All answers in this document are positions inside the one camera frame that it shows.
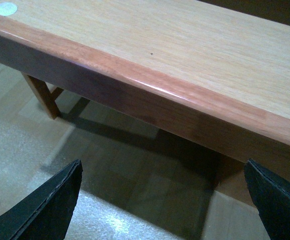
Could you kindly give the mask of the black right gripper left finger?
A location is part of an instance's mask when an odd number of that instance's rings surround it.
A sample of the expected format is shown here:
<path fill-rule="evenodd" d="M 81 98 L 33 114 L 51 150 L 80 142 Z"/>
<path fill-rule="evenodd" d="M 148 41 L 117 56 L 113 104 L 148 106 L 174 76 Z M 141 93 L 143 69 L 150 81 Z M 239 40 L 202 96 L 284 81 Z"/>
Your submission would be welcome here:
<path fill-rule="evenodd" d="M 82 182 L 80 160 L 65 166 L 0 216 L 0 240 L 63 240 Z"/>

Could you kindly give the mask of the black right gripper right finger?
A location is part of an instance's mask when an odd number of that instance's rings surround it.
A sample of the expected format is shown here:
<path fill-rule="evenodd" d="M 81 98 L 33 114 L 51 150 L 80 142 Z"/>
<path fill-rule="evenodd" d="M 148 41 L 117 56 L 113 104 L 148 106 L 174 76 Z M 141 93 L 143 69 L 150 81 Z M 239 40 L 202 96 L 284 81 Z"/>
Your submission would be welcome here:
<path fill-rule="evenodd" d="M 290 182 L 249 159 L 244 178 L 271 240 L 290 240 Z"/>

